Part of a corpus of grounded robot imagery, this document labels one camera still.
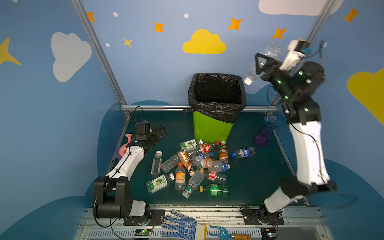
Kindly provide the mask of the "clear bottle white cap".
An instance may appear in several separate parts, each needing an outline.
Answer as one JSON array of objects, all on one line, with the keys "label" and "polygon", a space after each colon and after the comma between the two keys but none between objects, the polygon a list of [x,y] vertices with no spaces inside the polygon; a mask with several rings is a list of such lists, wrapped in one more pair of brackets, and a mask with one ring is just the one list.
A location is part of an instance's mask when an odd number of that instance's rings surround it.
[{"label": "clear bottle white cap", "polygon": [[[262,55],[279,60],[284,56],[284,49],[275,43],[270,43],[262,52]],[[260,80],[261,77],[257,74],[257,66],[262,68],[268,60],[264,58],[257,58],[258,63],[254,61],[249,68],[248,76],[244,79],[246,85],[251,85],[256,80]]]}]

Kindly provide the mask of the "blue Pepsi label bottle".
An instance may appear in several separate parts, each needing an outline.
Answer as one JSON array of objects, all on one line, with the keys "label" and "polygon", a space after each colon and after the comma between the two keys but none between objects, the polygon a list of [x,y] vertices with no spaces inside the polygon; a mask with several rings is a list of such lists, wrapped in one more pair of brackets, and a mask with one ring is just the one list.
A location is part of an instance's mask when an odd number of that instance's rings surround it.
[{"label": "blue Pepsi label bottle", "polygon": [[243,149],[237,149],[234,153],[231,153],[233,158],[243,159],[254,156],[256,149],[254,147],[248,147]]}]

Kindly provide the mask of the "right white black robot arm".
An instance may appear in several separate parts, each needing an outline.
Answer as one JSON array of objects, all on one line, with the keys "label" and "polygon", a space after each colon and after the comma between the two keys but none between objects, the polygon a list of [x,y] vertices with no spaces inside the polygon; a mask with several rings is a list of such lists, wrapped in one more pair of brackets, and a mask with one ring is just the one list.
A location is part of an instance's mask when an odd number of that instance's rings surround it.
[{"label": "right white black robot arm", "polygon": [[290,76],[282,70],[282,63],[260,53],[255,63],[262,80],[270,82],[283,99],[283,110],[295,144],[297,173],[294,179],[282,179],[279,188],[260,205],[259,216],[272,216],[293,202],[320,192],[337,190],[331,181],[321,143],[321,111],[312,94],[325,81],[324,68],[315,62],[306,62]]}]

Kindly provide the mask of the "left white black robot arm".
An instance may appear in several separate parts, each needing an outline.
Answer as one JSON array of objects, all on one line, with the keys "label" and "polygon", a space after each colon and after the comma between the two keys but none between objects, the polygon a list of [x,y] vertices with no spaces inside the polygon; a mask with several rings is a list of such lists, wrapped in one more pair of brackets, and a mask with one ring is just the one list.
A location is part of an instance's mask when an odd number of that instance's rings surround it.
[{"label": "left white black robot arm", "polygon": [[146,202],[134,200],[130,181],[138,164],[156,142],[167,134],[166,128],[151,128],[148,121],[136,124],[136,134],[128,143],[126,153],[117,165],[104,177],[94,182],[93,215],[109,219],[150,219],[150,207]]}]

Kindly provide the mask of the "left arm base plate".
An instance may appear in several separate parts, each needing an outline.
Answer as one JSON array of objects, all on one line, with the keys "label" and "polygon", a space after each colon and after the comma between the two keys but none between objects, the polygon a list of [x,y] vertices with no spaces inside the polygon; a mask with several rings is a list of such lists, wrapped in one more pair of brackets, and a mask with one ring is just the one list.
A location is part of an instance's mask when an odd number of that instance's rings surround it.
[{"label": "left arm base plate", "polygon": [[165,210],[150,210],[146,211],[143,216],[140,217],[128,217],[124,220],[124,226],[160,226],[165,219]]}]

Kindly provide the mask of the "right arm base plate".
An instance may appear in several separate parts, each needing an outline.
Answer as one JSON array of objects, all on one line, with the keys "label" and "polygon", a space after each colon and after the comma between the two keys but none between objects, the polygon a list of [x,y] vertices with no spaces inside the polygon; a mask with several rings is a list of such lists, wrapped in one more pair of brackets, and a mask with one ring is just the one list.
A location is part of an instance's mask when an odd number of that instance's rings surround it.
[{"label": "right arm base plate", "polygon": [[261,209],[251,209],[243,206],[240,209],[246,225],[284,225],[282,212],[269,213],[264,207]]}]

